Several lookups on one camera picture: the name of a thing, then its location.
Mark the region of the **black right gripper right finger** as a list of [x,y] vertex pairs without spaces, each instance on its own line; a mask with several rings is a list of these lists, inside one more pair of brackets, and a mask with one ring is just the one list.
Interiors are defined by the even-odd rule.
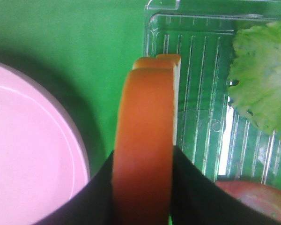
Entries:
[[174,225],[278,225],[229,196],[173,147],[170,215]]

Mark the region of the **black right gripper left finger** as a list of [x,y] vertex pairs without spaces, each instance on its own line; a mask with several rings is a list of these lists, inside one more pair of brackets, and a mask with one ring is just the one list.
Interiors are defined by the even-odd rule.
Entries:
[[111,153],[91,181],[37,225],[112,225]]

